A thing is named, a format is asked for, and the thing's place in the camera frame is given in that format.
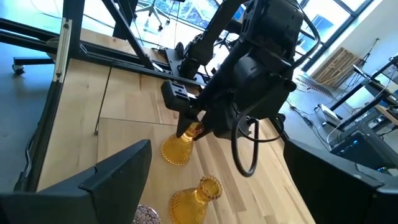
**caster wheel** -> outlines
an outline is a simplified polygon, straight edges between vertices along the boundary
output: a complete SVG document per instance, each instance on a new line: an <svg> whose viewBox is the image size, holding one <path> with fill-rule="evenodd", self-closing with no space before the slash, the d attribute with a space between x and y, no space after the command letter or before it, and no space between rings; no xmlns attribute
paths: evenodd
<svg viewBox="0 0 398 224"><path fill-rule="evenodd" d="M282 114L282 113L278 113L279 118L282 120L282 122L285 122L286 120L286 115Z"/></svg>
<svg viewBox="0 0 398 224"><path fill-rule="evenodd" d="M16 75L22 75L25 73L23 65L12 65L12 69Z"/></svg>
<svg viewBox="0 0 398 224"><path fill-rule="evenodd" d="M178 42L174 48L177 51L177 55L182 58L184 56L184 45L181 42Z"/></svg>

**wooden tabletop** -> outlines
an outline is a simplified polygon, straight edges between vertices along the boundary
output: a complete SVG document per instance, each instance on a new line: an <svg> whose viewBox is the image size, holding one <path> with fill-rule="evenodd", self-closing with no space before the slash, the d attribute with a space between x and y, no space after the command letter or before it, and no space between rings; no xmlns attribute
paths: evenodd
<svg viewBox="0 0 398 224"><path fill-rule="evenodd" d="M393 115L387 112L387 108L381 106L381 105L376 105L374 106L380 113L382 113L384 116L386 116L387 119L389 119L391 122L393 122L395 125L398 125L398 119L395 118Z"/></svg>
<svg viewBox="0 0 398 224"><path fill-rule="evenodd" d="M86 40L101 40L105 45L125 42L90 35ZM128 51L124 44L119 47ZM314 223L289 175L282 140L260 145L259 164L251 178L242 177L236 170L230 142L212 134L195 143L193 157L186 166L166 163L159 153L160 144L175 133L178 114L164 106L162 82L71 60L38 190L71 177L138 140L150 139L152 164L141 203L155 208L163 223L170 222L167 202L172 194L195 187L203 175L217 177L224 188L223 196L210 203L206 223ZM262 121L261 138L276 134L270 122ZM240 139L239 148L243 164L248 166L252 143Z"/></svg>

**cable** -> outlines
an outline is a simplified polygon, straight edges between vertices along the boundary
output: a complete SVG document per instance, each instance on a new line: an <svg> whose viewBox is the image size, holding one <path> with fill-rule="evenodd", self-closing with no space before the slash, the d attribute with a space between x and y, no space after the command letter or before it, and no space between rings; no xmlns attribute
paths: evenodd
<svg viewBox="0 0 398 224"><path fill-rule="evenodd" d="M204 68L205 68L205 72L206 72L206 75L207 75L207 77L209 77L209 78L210 78L210 76L209 76L209 73L207 72L206 65L204 65Z"/></svg>
<svg viewBox="0 0 398 224"><path fill-rule="evenodd" d="M345 88L344 90L341 90L335 97L333 97L333 99L332 99L329 103L326 103L326 104L324 104L324 105L326 106L326 105L329 105L329 104L333 103L333 102L337 99L338 96L340 96L342 93L345 93L349 87L355 85L355 83L358 81L358 80L356 80L356 82L355 82L354 84L351 85L351 83L353 82L353 80L354 80L354 79L352 78L352 79L350 80L349 84L346 86L346 88Z"/></svg>
<svg viewBox="0 0 398 224"><path fill-rule="evenodd" d="M306 13L304 12L303 8L301 7L300 4L298 4L298 7L300 8L301 12L303 13L304 16L304 21L307 23L307 25L309 26L310 30L312 31L312 34L315 38L315 45L303 56L301 56L297 61L295 61L292 66L291 69L295 69L298 66L300 66L302 63L304 63L304 61L311 56L311 54L316 51L316 49L318 48L318 46L321 43L321 37L319 36L319 33L317 31L317 28L313 25L312 21L308 18L308 16L306 15Z"/></svg>
<svg viewBox="0 0 398 224"><path fill-rule="evenodd" d="M99 23L99 24L101 24L101 25L104 25L104 26L106 26L106 27L109 27L109 28L114 29L113 26L111 26L111 25L109 25L109 24L107 24L107 23L105 23L105 22L103 22L103 21L101 21L101 20L95 19L94 17L91 17L91 16L89 16L89 15L87 15L87 14L83 14L83 15L84 15L85 17L89 18L89 19L94 20L95 22L97 22L97 23Z"/></svg>
<svg viewBox="0 0 398 224"><path fill-rule="evenodd" d="M301 113L306 114L307 116L316 115L321 110L320 108L318 108L318 110L315 109L315 113L309 114L309 113L305 112L304 110L298 109L296 106L293 105L292 102L289 101L289 99L287 99L286 102L289 104L290 108L296 108L296 110L300 111Z"/></svg>
<svg viewBox="0 0 398 224"><path fill-rule="evenodd" d="M61 16L60 10L58 9L58 6L57 6L57 0L53 0L53 2L54 2L54 5L55 5L55 8L57 10L58 16Z"/></svg>
<svg viewBox="0 0 398 224"><path fill-rule="evenodd" d="M41 10L40 10L38 7L36 7L36 5L33 3L33 0L30 0L30 3L31 3L31 5L32 5L36 10L38 10L41 14L44 14L44 15L46 15L46 16L50 16L50 17L52 17L52 18L61 19L61 17L53 16L53 15L51 15L51 14L48 14L48 13L46 13L46 12L41 11Z"/></svg>
<svg viewBox="0 0 398 224"><path fill-rule="evenodd" d="M129 4L130 12L131 12L132 16L134 17L134 11L132 10L132 7L131 7L131 5L130 5L130 1L127 1L127 3ZM138 26L137 26L137 24L136 24L136 20L133 19L132 21L133 21L133 23L134 23L134 25L135 25L135 27L136 27L136 30L137 30L137 33L138 33L138 38L141 40L142 46L144 46L144 41L142 41L141 35L139 34Z"/></svg>
<svg viewBox="0 0 398 224"><path fill-rule="evenodd" d="M30 158L30 149L32 148L32 143L33 143L33 139L36 136L36 132L37 129L33 132L32 136L29 138L26 147L25 147L25 159L26 159L26 165L25 165L25 169L24 169L24 180L27 179L30 170L32 168L32 158Z"/></svg>
<svg viewBox="0 0 398 224"><path fill-rule="evenodd" d="M328 147L325 146L324 142L326 142L326 140L324 140L324 138L321 136L321 134L319 133L319 130L317 127L315 127L314 122L306 117L305 115L302 115L300 113L300 111L297 108L292 108L298 115L300 115L300 117L304 120L305 124L311 129L311 131L314 133L314 135L320 140L321 144L323 145L323 147L325 147L328 151Z"/></svg>
<svg viewBox="0 0 398 224"><path fill-rule="evenodd" d="M310 27L311 31L314 34L315 37L315 45L312 47L312 49L310 49L304 56L300 57L297 61L295 61L291 66L290 69L294 70L295 68L297 68L299 65L301 65L305 59L307 59L319 46L320 44L320 36L319 33L317 31L317 28L312 24L312 21L308 18L308 16L306 15L306 13L304 12L304 10L302 9L302 7L300 5L298 5L301 12L303 13L304 16L304 21L308 24L308 26ZM255 124L255 130L254 130L254 150L253 150L253 159L250 165L250 168L248 171L245 171L242 163L240 161L239 158L239 154L238 154L238 129L239 129L239 124L242 121L243 118L246 117L246 115L248 113L250 113L250 111L252 111L255 107L257 107L258 105L260 105L265 99L267 99L267 97L269 97L268 95L264 95L257 103L249 106L248 108L246 108L244 111L241 111L240 114L238 114L238 117L233 121L233 125L232 125L232 131L231 131L231 150L232 150L232 157L234 159L234 163L236 168L238 169L239 173L244 176L244 177L250 177L253 175L254 171L256 170L257 167L257 159L258 159L258 143L260 140L258 140L258 129L259 129L259 122L257 119L250 119L250 122L253 122ZM283 134L283 130L281 131L281 133L279 134L279 136L277 138L280 138L280 136Z"/></svg>
<svg viewBox="0 0 398 224"><path fill-rule="evenodd" d="M175 21L175 29L174 29L174 45L173 45L173 47L175 47L175 39L176 39L176 37L177 37L177 24L178 24L178 16L180 15L180 5L181 5L181 2L178 2L178 9L177 9L177 20Z"/></svg>
<svg viewBox="0 0 398 224"><path fill-rule="evenodd" d="M283 135L283 131L282 131L282 133L279 133L279 135L277 137L275 137L275 138L272 138L272 139L258 139L258 138L252 138L252 137L248 136L246 133L244 133L242 131L241 127L238 127L238 128L239 128L239 132L243 135L243 137L245 137L246 139L248 139L248 140L250 140L252 142L257 142L257 143L273 142L273 141L278 140ZM280 129L281 130L285 129L283 122L280 123Z"/></svg>

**office chair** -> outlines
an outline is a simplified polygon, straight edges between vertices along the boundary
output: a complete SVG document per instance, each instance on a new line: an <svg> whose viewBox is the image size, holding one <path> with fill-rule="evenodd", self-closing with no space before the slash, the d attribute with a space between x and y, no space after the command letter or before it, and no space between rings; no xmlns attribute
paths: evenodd
<svg viewBox="0 0 398 224"><path fill-rule="evenodd" d="M147 5L146 2L139 1L139 4L143 4L143 5L147 5L147 6L141 8L141 9L136 10L136 12L135 12L135 14L134 14L134 18L137 18L137 12L146 12L146 11L148 11L148 12L149 12L149 13L148 13L148 16L152 15L152 13L153 13L153 14L155 14L156 19L157 19L157 20L159 21L159 23L160 23L158 31L161 31L161 30L163 29L163 27L162 27L162 21L160 20L159 14L167 18L166 24L169 24L169 23L170 23L170 17L167 16L166 13L164 13L163 11L161 11L158 7L156 7L156 6L155 6L155 2L156 2L156 0L154 0L154 1L152 2L152 4Z"/></svg>
<svg viewBox="0 0 398 224"><path fill-rule="evenodd" d="M223 37L221 40L215 42L214 46L219 45L221 48L224 45L228 49L228 51L230 51L231 47L233 47L235 45L236 40L230 42L227 40L227 38L230 33L240 35L241 28L242 28L242 23L240 22L240 20L243 17L245 10L246 10L246 6L244 4L242 4L239 7L239 9L236 11L233 18L228 23L228 25L225 27L225 30L227 31L225 37Z"/></svg>

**yellow glass vase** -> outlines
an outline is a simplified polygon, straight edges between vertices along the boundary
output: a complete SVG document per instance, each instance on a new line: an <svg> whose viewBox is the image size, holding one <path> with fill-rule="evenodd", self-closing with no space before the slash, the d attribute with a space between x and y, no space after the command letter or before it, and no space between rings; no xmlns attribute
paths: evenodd
<svg viewBox="0 0 398 224"><path fill-rule="evenodd" d="M191 159L193 150L193 138L203 131L201 123L192 123L180 138L175 134L171 135L162 143L160 150L167 162L183 166Z"/></svg>
<svg viewBox="0 0 398 224"><path fill-rule="evenodd" d="M213 176L202 177L197 188L174 194L169 203L169 215L174 224L201 224L208 202L221 197L223 188Z"/></svg>

